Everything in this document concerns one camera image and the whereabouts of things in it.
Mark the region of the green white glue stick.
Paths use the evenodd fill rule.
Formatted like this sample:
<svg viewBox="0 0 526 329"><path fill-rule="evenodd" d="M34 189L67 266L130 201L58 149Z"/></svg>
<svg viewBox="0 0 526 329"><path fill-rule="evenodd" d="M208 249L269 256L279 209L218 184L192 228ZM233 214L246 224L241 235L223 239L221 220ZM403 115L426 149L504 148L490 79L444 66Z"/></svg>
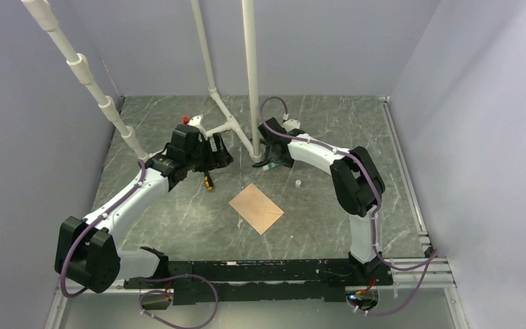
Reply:
<svg viewBox="0 0 526 329"><path fill-rule="evenodd" d="M262 167L262 170L263 171L268 171L270 169L274 169L274 168L277 168L279 165L276 164L276 163L270 163L270 164L266 164Z"/></svg>

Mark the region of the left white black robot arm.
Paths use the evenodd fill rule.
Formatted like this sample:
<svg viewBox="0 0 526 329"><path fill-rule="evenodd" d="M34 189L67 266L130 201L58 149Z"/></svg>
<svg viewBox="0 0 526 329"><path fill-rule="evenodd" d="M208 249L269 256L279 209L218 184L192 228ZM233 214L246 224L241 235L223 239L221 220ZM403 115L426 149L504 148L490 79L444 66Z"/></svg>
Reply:
<svg viewBox="0 0 526 329"><path fill-rule="evenodd" d="M67 280L84 291L102 293L116 280L137 278L164 286L171 274L168 256L151 247L120 252L118 244L153 202L167 195L189 172L207 175L233 162L221 134L209 136L196 125L180 124L162 150L139 160L134 179L110 201L84 218L68 217L60 226L54 269L66 297Z"/></svg>

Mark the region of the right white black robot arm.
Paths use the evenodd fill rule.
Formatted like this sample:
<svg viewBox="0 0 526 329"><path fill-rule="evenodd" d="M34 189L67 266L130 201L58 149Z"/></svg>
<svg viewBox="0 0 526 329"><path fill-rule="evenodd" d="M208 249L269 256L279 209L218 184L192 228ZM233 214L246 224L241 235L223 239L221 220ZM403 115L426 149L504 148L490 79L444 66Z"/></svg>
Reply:
<svg viewBox="0 0 526 329"><path fill-rule="evenodd" d="M302 130L288 131L275 118L258 129L274 162L292 167L300 161L330 175L336 199L350 221L351 278L369 283L382 264L377 216L386 187L367 149L336 147Z"/></svg>

